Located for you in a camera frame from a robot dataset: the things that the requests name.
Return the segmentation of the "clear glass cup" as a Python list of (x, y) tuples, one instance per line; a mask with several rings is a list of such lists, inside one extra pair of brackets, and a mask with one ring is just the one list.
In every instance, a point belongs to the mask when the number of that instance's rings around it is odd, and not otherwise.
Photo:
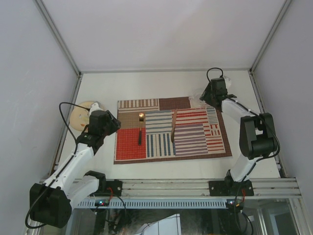
[(207, 106), (207, 104), (204, 101), (200, 100), (202, 93), (203, 93), (202, 89), (196, 89), (189, 95), (191, 108), (198, 109)]

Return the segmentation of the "dark handled fork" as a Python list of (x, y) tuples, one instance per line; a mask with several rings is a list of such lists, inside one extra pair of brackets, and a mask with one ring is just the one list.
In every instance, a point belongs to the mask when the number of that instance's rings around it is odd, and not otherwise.
[(144, 113), (139, 113), (139, 135), (138, 135), (138, 145), (142, 142), (142, 126), (144, 122)]

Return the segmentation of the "brown wooden knife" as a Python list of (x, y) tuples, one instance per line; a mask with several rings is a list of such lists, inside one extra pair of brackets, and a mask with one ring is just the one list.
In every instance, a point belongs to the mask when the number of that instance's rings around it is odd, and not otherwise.
[(172, 118), (172, 130), (171, 130), (171, 142), (172, 143), (174, 142), (174, 139), (175, 139), (175, 127), (176, 127), (177, 113), (178, 113), (178, 109), (175, 109), (173, 118)]

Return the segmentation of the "patchwork striped placemat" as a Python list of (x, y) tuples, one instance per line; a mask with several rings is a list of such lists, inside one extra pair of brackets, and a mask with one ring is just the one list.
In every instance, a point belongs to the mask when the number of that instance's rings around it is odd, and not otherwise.
[[(175, 139), (172, 118), (178, 109)], [(138, 145), (139, 113), (144, 113), (142, 142)], [(189, 97), (120, 100), (121, 128), (115, 141), (114, 164), (213, 159), (232, 155), (224, 120), (210, 105), (194, 109)]]

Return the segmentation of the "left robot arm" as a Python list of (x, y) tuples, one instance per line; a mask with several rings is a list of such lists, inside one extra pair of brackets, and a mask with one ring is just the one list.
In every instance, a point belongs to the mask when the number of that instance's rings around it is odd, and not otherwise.
[(35, 183), (29, 192), (29, 210), (25, 225), (32, 229), (28, 221), (39, 222), (40, 226), (64, 227), (72, 213), (87, 196), (101, 196), (107, 191), (106, 175), (88, 171), (78, 183), (74, 183), (80, 170), (91, 160), (104, 138), (121, 127), (110, 111), (101, 109), (91, 111), (89, 124), (74, 138), (75, 148), (60, 167), (42, 184)]

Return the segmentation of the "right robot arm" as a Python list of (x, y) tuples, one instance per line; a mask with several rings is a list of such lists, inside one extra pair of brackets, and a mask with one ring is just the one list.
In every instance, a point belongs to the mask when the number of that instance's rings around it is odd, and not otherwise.
[(274, 158), (280, 152), (272, 115), (257, 114), (241, 104), (235, 95), (228, 93), (223, 76), (209, 80), (200, 100), (233, 118), (240, 126), (240, 156), (223, 180), (209, 182), (210, 195), (234, 196), (243, 189), (253, 195), (251, 172), (258, 162)]

